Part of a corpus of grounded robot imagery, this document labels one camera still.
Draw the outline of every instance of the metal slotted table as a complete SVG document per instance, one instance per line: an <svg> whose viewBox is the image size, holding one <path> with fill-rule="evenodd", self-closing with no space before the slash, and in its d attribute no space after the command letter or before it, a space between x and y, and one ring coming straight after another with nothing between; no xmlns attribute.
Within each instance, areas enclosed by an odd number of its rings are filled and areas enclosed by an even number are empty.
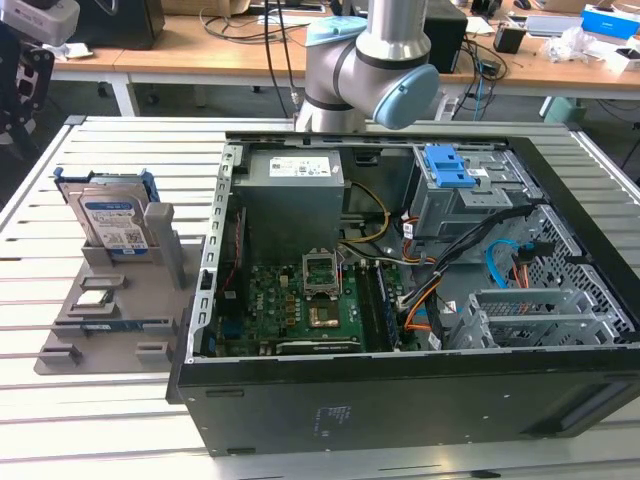
<svg viewBox="0 0 640 480"><path fill-rule="evenodd" d="M225 131L278 120L86 118L65 125L0 214L0 478L635 479L640 400L574 439L250 457L209 457L168 374L38 376L34 358L82 262L83 232L52 181L65 173L156 177L183 242L204 234ZM370 129L379 129L374 125ZM528 136L640 275L640 192L581 133L548 124L422 123L409 131Z"/></svg>

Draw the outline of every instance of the green circuit board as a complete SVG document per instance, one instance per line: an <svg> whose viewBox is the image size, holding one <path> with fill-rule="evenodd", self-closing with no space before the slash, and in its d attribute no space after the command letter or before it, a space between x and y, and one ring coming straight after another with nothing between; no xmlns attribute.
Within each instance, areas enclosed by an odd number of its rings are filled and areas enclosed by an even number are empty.
<svg viewBox="0 0 640 480"><path fill-rule="evenodd" d="M302 265L257 265L251 269L247 314L232 338L224 340L227 356L268 355L265 344L291 341L355 341L366 351L356 284L356 267L344 265L339 283L342 293L306 297ZM384 269L391 297L402 292L400 272ZM332 280L324 269L310 270L309 283Z"/></svg>

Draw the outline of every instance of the wooden desk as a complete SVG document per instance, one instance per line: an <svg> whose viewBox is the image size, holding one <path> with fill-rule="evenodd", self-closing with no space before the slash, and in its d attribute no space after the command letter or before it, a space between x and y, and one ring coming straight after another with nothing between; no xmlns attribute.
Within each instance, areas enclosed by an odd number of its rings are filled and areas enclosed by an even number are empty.
<svg viewBox="0 0 640 480"><path fill-rule="evenodd" d="M510 10L523 13L506 0L496 20ZM530 10L527 14L542 12ZM241 24L246 18L234 19ZM219 31L220 24L215 25ZM252 24L241 29L229 29L228 35L261 33L263 26ZM304 44L306 30L301 28L290 33L298 43ZM479 44L493 49L493 38L476 36ZM509 65L508 75L495 87L498 95L568 96L579 98L602 98L640 100L640 72L616 76L608 72L602 62L590 59L581 62L551 63L539 52L544 40L525 37L517 55L501 54ZM297 86L304 86L306 62L305 48L289 42L291 67ZM273 68L279 85L287 86L287 67L281 43L272 44ZM105 61L109 52L100 52L95 59L96 69L100 57ZM487 52L482 56L491 57ZM93 68L89 60L87 66ZM192 85L248 85L271 86L267 59L263 44L243 45L218 39L207 34L197 17L168 16L165 29L153 50L124 50L113 60L113 73L109 79L116 90L116 99L123 115L137 115L138 107L132 94L134 83L174 83ZM74 64L65 64L56 73L72 71ZM456 73L441 75L441 88L448 98L456 98L473 80L473 65L466 54L462 54Z"/></svg>
<svg viewBox="0 0 640 480"><path fill-rule="evenodd" d="M523 10L513 7L513 1L507 0L496 20L504 18L509 11L516 14L555 15L539 10ZM476 36L473 38L480 45L493 50L495 35ZM540 52L544 39L525 35L520 50L516 55L500 54L509 66L509 73L496 86L497 94L538 95L539 90L553 90L555 96L637 99L640 96L640 72L626 72L615 75L609 72L604 62L589 57L588 63L581 61L551 63ZM484 58L491 54L481 52ZM472 71L471 59L464 54L458 63L461 72Z"/></svg>
<svg viewBox="0 0 640 480"><path fill-rule="evenodd" d="M122 48L94 48L93 56L56 61L52 80L71 82L107 82L113 91L123 116L139 115L138 104L129 76L116 73L114 64L124 50Z"/></svg>

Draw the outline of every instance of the motherboard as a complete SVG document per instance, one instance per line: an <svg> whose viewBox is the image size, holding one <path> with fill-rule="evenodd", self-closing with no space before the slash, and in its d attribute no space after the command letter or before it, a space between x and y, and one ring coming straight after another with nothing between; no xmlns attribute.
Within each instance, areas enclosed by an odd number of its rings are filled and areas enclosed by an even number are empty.
<svg viewBox="0 0 640 480"><path fill-rule="evenodd" d="M403 293L400 271L395 265L360 263L333 269L323 260L251 267L246 310L222 318L204 346L216 356L358 353L395 347L398 326L392 304Z"/></svg>

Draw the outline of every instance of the computer mouse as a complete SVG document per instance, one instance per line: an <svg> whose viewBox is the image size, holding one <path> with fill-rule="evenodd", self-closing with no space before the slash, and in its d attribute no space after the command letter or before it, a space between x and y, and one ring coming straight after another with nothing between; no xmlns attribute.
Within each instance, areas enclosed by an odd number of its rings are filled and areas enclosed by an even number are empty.
<svg viewBox="0 0 640 480"><path fill-rule="evenodd" d="M515 0L513 4L522 10L531 10L531 2L529 0Z"/></svg>

